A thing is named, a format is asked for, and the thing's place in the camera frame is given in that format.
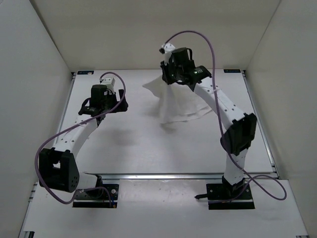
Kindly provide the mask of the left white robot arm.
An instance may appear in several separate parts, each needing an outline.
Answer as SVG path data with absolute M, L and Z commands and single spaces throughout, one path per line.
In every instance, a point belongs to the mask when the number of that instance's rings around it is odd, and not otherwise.
M 109 84 L 95 84 L 91 95 L 85 99 L 74 125 L 60 135 L 52 148 L 43 148 L 39 153 L 38 174 L 40 185 L 72 193 L 86 190 L 92 197 L 103 193 L 103 184 L 98 175 L 80 172 L 76 157 L 88 137 L 99 127 L 108 113 L 125 112 L 128 104 L 125 90 L 115 92 Z

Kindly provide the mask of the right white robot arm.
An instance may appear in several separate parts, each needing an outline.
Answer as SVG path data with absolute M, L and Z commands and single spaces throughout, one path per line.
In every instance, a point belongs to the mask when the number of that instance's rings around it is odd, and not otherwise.
M 225 129 L 220 143 L 227 153 L 222 194 L 234 198 L 244 183 L 245 157 L 255 138 L 257 117 L 239 109 L 213 82 L 212 74 L 204 66 L 195 65 L 190 48 L 166 43 L 159 51 L 164 55 L 160 63 L 163 81 L 188 86 L 220 119 L 220 126 Z

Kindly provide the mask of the white pleated skirt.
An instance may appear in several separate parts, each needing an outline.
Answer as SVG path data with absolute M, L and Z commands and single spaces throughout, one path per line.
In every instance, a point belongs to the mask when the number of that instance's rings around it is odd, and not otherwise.
M 179 123 L 200 119 L 212 112 L 211 107 L 188 86 L 176 83 L 168 85 L 161 76 L 143 84 L 142 87 L 157 98 L 144 114 L 154 118 L 167 133 L 176 131 Z

